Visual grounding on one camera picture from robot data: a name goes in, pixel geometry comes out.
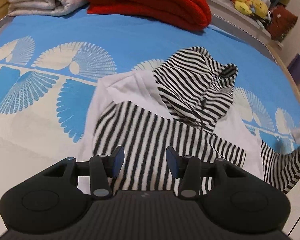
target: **ribbed black surface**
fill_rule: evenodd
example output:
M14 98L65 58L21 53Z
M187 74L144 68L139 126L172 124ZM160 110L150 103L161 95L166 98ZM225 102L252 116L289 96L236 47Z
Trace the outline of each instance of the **ribbed black surface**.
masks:
M289 238L279 231L261 236L228 232L205 217L196 202L180 200L172 191L119 191L111 200L94 202L87 214L67 229L46 235L27 235L9 230L0 237L0 240L8 239L287 240Z

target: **brown pillow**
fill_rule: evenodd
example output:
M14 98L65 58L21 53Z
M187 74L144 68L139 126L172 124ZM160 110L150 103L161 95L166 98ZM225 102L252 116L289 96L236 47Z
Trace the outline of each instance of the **brown pillow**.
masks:
M270 12L271 24L266 29L271 34L272 40L281 42L294 27L298 17L281 5L272 8Z

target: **purple object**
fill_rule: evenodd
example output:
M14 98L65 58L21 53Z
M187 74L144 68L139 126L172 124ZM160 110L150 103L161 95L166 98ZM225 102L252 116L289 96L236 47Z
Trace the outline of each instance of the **purple object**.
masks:
M288 71L290 72L296 85L300 84L300 55L299 54L297 54L289 64Z

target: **black cable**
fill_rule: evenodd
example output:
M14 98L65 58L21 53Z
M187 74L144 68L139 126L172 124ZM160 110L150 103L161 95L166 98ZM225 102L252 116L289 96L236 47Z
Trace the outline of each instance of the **black cable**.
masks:
M288 236L289 236L289 235L291 234L291 232L294 230L294 228L295 228L296 225L298 224L299 220L300 220L300 217L298 218L297 222L294 224L293 228L290 230Z

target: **bed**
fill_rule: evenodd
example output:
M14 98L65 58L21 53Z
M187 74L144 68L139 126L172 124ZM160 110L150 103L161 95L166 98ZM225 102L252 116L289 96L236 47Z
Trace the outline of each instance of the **bed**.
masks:
M300 94L280 58L216 15L195 33L150 18L87 15L86 7L64 17L6 17L0 21L0 197L62 158L83 160L77 153L99 78L153 69L191 46L238 66L234 99L251 134L281 154L298 147L289 130L300 123ZM0 234L4 228L0 219Z

